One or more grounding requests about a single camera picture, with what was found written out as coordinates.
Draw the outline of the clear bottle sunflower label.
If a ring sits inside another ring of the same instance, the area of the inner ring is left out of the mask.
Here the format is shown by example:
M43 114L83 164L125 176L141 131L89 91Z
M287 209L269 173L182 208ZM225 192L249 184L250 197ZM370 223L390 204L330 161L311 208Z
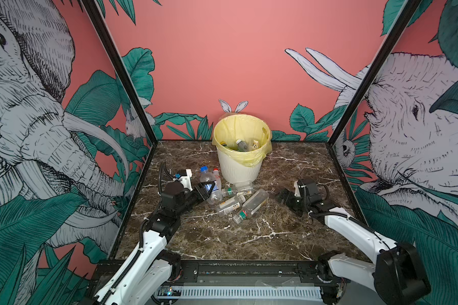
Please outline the clear bottle sunflower label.
M269 193L264 189L259 189L244 204L242 209L233 216L233 221L240 224L243 220L252 218L261 206L269 199Z

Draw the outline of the clear tall bottle barcode label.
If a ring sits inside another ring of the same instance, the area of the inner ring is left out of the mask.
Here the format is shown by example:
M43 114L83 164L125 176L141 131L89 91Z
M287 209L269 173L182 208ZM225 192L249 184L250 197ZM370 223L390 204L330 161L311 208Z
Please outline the clear tall bottle barcode label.
M236 144L239 152L249 152L249 147L247 143L242 139L237 139Z

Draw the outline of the small green Sprite bottle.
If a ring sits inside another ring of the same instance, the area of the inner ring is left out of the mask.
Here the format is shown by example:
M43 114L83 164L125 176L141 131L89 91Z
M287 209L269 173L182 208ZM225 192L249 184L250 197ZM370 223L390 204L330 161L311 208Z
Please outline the small green Sprite bottle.
M238 148L237 147L234 147L234 146L229 146L226 142L222 141L220 142L221 146L222 147L225 147L227 149L230 149L232 151L238 151Z

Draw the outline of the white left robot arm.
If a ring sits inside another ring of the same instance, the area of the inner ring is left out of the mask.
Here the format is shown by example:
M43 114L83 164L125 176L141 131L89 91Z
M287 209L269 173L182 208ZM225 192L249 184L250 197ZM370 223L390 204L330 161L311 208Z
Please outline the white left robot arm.
M80 304L146 304L165 282L183 273L181 257L166 250L181 224L181 216L210 199L215 182L200 182L189 190L178 180L168 183L151 216L139 229L139 242L119 270L93 297Z

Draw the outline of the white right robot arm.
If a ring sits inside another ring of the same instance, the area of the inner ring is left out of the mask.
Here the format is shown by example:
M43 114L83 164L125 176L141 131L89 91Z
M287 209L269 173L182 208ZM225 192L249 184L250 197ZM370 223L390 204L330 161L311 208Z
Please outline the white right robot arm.
M276 201L298 216L308 216L336 231L368 258L360 261L338 251L321 255L314 274L327 285L351 281L374 291L386 304L414 304L431 292L426 268L417 249L371 229L345 209L306 187L283 189Z

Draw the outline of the small clear bottle blue cap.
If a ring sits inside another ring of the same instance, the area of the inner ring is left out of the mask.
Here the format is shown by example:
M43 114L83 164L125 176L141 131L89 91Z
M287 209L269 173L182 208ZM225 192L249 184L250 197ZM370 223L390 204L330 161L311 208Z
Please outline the small clear bottle blue cap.
M205 190L209 194L209 198L206 202L210 205L216 205L222 202L222 192L218 190L216 185L216 179L212 172L209 171L207 166L201 167L200 182L205 187Z

